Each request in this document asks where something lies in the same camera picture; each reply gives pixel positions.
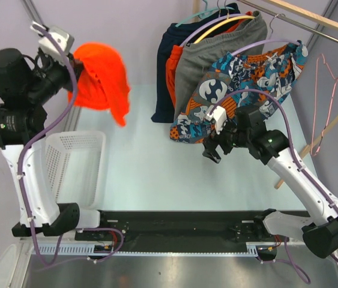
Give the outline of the bright orange shorts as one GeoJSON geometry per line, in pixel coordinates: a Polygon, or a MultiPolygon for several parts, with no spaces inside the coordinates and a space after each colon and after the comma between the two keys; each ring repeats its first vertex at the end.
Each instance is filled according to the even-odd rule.
{"type": "Polygon", "coordinates": [[[124,127],[131,89],[121,54],[107,44],[91,42],[79,46],[73,55],[83,64],[74,105],[109,110],[114,121],[124,127]]]}

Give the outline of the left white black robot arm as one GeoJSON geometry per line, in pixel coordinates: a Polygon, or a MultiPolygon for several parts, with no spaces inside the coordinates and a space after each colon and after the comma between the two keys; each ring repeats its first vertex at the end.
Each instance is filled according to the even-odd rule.
{"type": "Polygon", "coordinates": [[[31,57],[15,48],[0,50],[0,149],[10,167],[20,205],[15,237],[43,233],[60,236],[73,229],[87,229],[101,240],[109,225],[95,209],[78,203],[58,203],[46,167],[44,104],[61,89],[72,90],[67,68],[43,52],[43,66],[30,68],[31,57]]]}

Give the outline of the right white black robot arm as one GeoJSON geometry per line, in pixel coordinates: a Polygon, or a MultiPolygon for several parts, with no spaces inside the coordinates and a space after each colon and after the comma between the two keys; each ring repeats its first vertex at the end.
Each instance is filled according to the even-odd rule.
{"type": "Polygon", "coordinates": [[[261,241],[280,235],[303,241],[316,256],[324,259],[338,250],[338,198],[306,167],[289,139],[279,130],[268,130],[259,109],[240,107],[232,121],[224,108],[210,106],[205,120],[215,126],[204,139],[204,157],[219,163],[233,148],[246,148],[249,154],[278,174],[306,208],[308,217],[266,210],[253,226],[261,241]]]}

